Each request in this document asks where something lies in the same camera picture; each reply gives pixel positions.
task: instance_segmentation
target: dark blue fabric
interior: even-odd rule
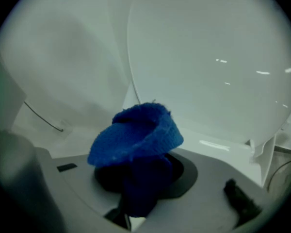
[[[95,139],[88,163],[127,166],[122,195],[129,216],[147,216],[159,193],[171,184],[172,165],[165,158],[183,143],[170,112],[158,103],[135,105],[115,115]]]

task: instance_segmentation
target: blue cloth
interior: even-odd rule
[[[127,167],[121,188],[125,213],[146,217],[172,182],[172,165],[165,154],[182,143],[170,112],[161,104],[144,103],[115,115],[95,139],[88,163]]]

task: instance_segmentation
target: thin cable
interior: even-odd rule
[[[285,164],[282,164],[279,168],[277,168],[277,170],[273,173],[273,175],[271,176],[271,179],[270,179],[270,181],[268,182],[268,186],[267,186],[267,192],[269,192],[270,191],[270,186],[271,186],[271,183],[272,183],[272,179],[273,179],[273,177],[275,176],[275,174],[283,167],[283,166],[285,166],[285,165],[287,165],[287,164],[289,164],[289,163],[291,163],[291,160],[290,161],[288,161],[288,162],[286,162]]]
[[[60,131],[60,132],[63,132],[64,130],[63,129],[60,129],[60,128],[57,128],[55,126],[53,126],[52,124],[50,124],[48,121],[46,121],[43,117],[41,117],[36,111],[33,110],[32,107],[30,107],[25,101],[24,101],[24,104],[27,105],[27,107],[33,112],[35,113],[40,119],[42,119],[43,121],[45,121],[49,126],[53,127],[54,129]]]

